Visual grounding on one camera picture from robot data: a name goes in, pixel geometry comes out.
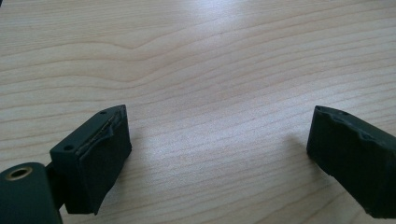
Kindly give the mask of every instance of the wooden table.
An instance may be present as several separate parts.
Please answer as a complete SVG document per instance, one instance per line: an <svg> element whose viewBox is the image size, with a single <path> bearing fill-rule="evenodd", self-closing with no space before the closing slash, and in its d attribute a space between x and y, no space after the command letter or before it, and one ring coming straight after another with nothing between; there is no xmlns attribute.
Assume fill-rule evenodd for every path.
<svg viewBox="0 0 396 224"><path fill-rule="evenodd" d="M394 223L305 146L315 105L396 135L395 58L394 0L5 0L0 170L125 104L132 155L64 223Z"/></svg>

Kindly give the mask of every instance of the black plastic part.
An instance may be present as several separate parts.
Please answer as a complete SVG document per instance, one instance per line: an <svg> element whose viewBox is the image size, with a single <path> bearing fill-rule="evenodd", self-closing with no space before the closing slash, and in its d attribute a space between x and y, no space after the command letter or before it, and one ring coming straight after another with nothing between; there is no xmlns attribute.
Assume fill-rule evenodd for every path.
<svg viewBox="0 0 396 224"><path fill-rule="evenodd" d="M64 179L68 213L97 214L131 148L126 108L119 105L97 113L50 151Z"/></svg>
<svg viewBox="0 0 396 224"><path fill-rule="evenodd" d="M372 217L396 218L396 138L347 112L316 106L307 153Z"/></svg>
<svg viewBox="0 0 396 224"><path fill-rule="evenodd" d="M28 162L0 174L0 223L62 223L44 165Z"/></svg>

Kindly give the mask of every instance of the wood grain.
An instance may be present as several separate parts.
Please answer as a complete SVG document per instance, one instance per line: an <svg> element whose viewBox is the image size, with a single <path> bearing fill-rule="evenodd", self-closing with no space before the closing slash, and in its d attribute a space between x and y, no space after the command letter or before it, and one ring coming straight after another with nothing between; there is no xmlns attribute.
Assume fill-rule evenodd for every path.
<svg viewBox="0 0 396 224"><path fill-rule="evenodd" d="M394 223L305 144L315 105L396 135L395 58L393 0L5 0L0 170L126 104L132 156L64 223Z"/></svg>

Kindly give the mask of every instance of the round hole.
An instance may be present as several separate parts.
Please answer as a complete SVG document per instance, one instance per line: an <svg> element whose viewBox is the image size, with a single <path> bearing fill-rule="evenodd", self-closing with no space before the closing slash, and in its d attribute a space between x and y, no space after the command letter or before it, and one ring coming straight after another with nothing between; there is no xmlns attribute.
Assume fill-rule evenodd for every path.
<svg viewBox="0 0 396 224"><path fill-rule="evenodd" d="M30 173L32 173L32 171L33 171L32 167L29 167L29 166L16 169L16 170L10 172L6 176L6 180L14 181L14 180L22 179L22 178L26 177L27 175L29 175Z"/></svg>
<svg viewBox="0 0 396 224"><path fill-rule="evenodd" d="M72 145L68 145L68 146L65 146L64 147L64 150L65 151L70 151L70 150L72 150L74 147L72 146Z"/></svg>

